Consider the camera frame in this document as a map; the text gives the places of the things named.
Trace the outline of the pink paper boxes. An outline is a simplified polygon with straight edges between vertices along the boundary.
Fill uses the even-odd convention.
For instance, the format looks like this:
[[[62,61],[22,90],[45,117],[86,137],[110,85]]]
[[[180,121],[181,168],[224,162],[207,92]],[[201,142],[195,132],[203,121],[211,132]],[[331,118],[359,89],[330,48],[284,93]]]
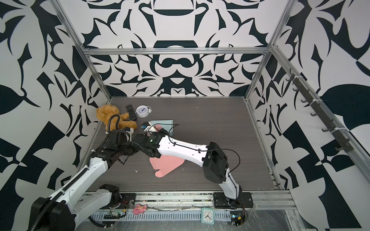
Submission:
[[[156,126],[156,129],[159,131],[162,129],[160,125]],[[160,158],[149,158],[149,161],[154,170],[156,170],[155,176],[162,178],[181,166],[184,163],[184,159],[173,156],[161,156]]]

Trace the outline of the light blue paper box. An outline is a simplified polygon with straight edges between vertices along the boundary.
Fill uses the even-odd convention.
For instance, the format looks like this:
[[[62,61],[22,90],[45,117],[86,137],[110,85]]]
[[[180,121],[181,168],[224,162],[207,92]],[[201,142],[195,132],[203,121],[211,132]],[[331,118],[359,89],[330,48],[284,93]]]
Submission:
[[[163,129],[165,129],[171,136],[173,136],[174,132],[174,122],[172,119],[170,120],[151,120],[151,125],[156,124],[160,125]]]

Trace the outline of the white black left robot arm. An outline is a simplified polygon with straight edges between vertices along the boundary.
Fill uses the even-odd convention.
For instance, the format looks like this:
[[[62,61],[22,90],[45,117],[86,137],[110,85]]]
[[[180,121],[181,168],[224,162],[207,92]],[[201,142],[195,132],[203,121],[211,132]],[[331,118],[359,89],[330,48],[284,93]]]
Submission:
[[[97,210],[120,206],[119,187],[104,184],[87,199],[80,200],[88,188],[121,156],[137,150],[131,145],[134,129],[118,125],[108,128],[99,148],[91,153],[86,165],[70,181],[47,198],[38,198],[31,207],[30,231],[74,231]]]

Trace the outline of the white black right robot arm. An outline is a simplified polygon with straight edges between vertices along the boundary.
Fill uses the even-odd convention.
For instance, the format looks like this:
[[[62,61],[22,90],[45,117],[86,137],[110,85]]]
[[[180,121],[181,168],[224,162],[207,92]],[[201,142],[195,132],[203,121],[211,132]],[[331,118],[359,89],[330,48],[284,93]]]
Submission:
[[[149,157],[171,156],[184,159],[202,167],[204,176],[218,184],[230,203],[241,202],[242,188],[234,180],[224,149],[210,142],[208,145],[192,144],[176,140],[165,131],[151,135],[138,134],[132,139],[132,146]]]

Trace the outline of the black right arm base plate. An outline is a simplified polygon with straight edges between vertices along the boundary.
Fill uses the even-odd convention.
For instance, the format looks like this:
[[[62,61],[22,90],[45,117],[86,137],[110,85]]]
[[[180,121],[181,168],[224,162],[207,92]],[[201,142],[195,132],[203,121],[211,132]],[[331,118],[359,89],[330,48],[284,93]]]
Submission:
[[[241,192],[237,200],[227,198],[224,193],[213,193],[214,207],[220,209],[253,208],[254,203],[249,192]]]

